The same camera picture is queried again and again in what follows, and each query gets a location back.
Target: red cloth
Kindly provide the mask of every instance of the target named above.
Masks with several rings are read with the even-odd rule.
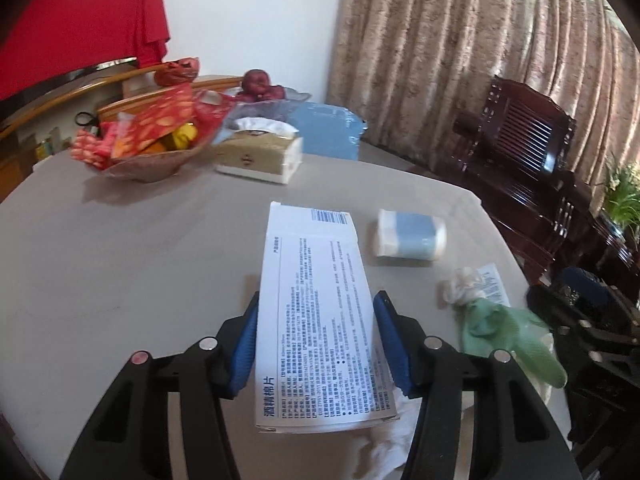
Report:
[[[105,61],[160,63],[168,39],[162,0],[32,0],[0,48],[0,99]]]

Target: scissors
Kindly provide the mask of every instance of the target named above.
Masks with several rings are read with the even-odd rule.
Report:
[[[95,135],[96,137],[102,136],[100,132],[100,119],[92,113],[78,112],[74,117],[74,122],[92,135]]]

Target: beige patterned curtain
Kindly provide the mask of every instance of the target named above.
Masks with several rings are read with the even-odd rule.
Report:
[[[640,158],[640,55],[605,0],[342,1],[328,101],[369,121],[374,144],[433,168],[494,74],[576,119],[568,165],[585,182],[609,153]]]

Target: white wall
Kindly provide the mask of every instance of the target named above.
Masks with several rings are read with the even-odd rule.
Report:
[[[323,102],[339,0],[164,0],[166,60],[199,57],[200,74],[269,72]]]

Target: dark wooden chair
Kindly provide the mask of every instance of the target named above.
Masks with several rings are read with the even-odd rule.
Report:
[[[453,156],[436,174],[475,193],[535,283],[554,260],[591,189],[564,169],[575,120],[529,86],[494,77],[479,115],[458,114]]]
[[[567,240],[556,253],[550,275],[565,267],[580,267],[640,305],[640,251],[635,240],[620,238],[600,216],[574,218]]]

